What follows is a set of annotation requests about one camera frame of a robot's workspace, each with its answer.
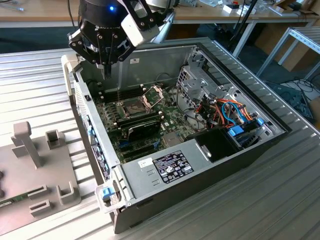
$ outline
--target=metal rack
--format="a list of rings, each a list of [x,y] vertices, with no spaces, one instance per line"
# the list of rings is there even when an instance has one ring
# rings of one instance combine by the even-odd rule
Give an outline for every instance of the metal rack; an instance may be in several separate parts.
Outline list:
[[[286,60],[292,50],[297,46],[299,42],[303,43],[310,49],[314,50],[318,54],[320,54],[320,27],[319,26],[312,26],[312,27],[289,27],[283,36],[280,38],[278,43],[275,45],[274,49],[265,60],[259,71],[256,73],[256,76],[259,77],[262,72],[266,69],[266,67],[271,63],[271,61],[275,58],[278,50],[284,45],[287,41],[288,37],[292,36],[295,38],[295,41],[292,45],[288,48],[286,53],[278,62],[279,65]],[[320,67],[320,62],[318,62],[313,69],[305,76],[305,79],[308,79],[318,68]]]
[[[251,166],[115,235],[111,218],[99,211],[93,195],[97,184],[68,102],[60,58],[71,50],[0,55],[0,144],[10,141],[8,126],[20,121],[22,113],[33,123],[35,135],[53,128],[64,132],[82,199],[1,239],[295,240],[319,236],[320,133],[217,42],[190,38],[162,46],[197,42],[281,117],[292,129],[290,135]],[[211,73],[223,82],[221,73]]]

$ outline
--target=green circuit board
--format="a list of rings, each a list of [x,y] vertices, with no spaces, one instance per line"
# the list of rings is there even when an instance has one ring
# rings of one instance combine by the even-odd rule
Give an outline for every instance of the green circuit board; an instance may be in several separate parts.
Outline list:
[[[166,142],[166,139],[168,141],[168,134],[173,136],[173,133],[175,133],[176,139],[174,140],[183,142],[186,136],[196,132],[196,126],[191,126],[173,103],[174,96],[172,93],[170,94],[163,90],[162,94],[163,99],[161,100],[159,93],[153,89],[145,95],[150,105],[160,100],[151,109],[145,108],[140,96],[118,102],[105,103],[103,100],[96,101],[97,111],[121,163],[127,163],[170,147]],[[125,131],[118,129],[114,125],[116,121],[143,116],[148,113],[158,113],[159,111],[163,113],[163,117],[160,119],[160,129],[158,132],[146,138],[125,144],[125,146],[121,145],[121,142],[126,138],[124,136]]]

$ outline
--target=warning label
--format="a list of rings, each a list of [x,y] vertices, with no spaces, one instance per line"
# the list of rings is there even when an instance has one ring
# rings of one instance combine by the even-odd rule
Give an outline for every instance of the warning label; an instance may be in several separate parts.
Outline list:
[[[153,163],[166,184],[194,171],[181,150],[157,158]]]

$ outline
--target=blue tab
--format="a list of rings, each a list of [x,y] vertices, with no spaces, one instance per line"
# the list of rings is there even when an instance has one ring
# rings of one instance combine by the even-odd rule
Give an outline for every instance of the blue tab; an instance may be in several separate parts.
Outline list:
[[[89,126],[89,127],[88,127],[88,130],[87,130],[88,136],[91,135],[91,132],[92,132],[92,126]]]
[[[258,118],[256,121],[258,122],[258,124],[260,124],[260,126],[262,126],[265,123],[265,121],[263,121],[262,118]]]
[[[238,134],[243,133],[244,130],[240,126],[233,126],[229,129],[229,133],[234,137]]]
[[[115,193],[116,193],[115,189],[111,186],[108,186],[108,187],[105,187],[104,189],[102,189],[101,197],[102,197],[102,199],[105,199],[105,198],[112,196]]]

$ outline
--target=wooden desk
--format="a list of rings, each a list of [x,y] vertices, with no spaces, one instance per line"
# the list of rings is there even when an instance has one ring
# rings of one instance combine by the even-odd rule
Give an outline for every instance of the wooden desk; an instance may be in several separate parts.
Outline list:
[[[67,0],[19,0],[25,11],[0,7],[0,28],[28,27],[70,27]],[[79,0],[70,0],[73,19],[77,21]],[[295,23],[307,22],[312,26],[318,16],[311,15],[282,17],[271,10],[257,12],[248,19],[242,38],[233,55],[237,57],[257,23]],[[175,9],[175,24],[228,24],[236,23],[239,15],[228,14],[221,6],[211,7],[198,2],[197,7],[178,6]]]

